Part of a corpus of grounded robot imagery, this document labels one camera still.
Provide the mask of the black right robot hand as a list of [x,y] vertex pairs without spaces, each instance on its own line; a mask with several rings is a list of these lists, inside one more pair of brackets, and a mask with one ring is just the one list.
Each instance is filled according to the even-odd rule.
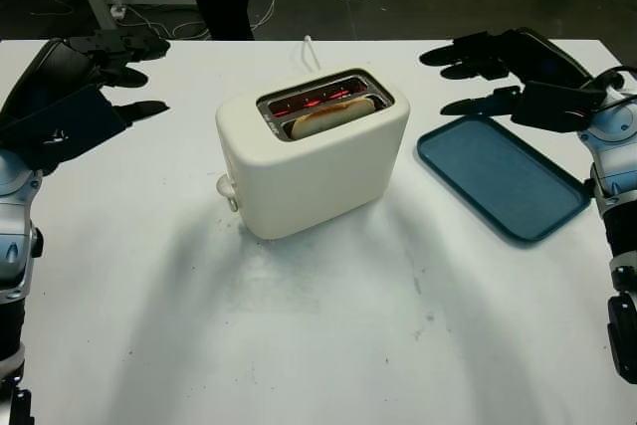
[[440,75],[447,80],[481,77],[494,81],[513,75],[524,87],[548,85],[552,92],[577,90],[592,79],[565,51],[528,28],[459,37],[446,47],[421,54],[419,62],[440,67]]

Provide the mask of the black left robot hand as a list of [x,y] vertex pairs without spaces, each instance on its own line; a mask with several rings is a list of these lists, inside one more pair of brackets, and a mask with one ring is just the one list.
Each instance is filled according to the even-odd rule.
[[129,64],[161,59],[169,48],[159,37],[124,30],[51,39],[9,93],[1,107],[1,124],[24,119],[86,86],[141,88],[148,77]]

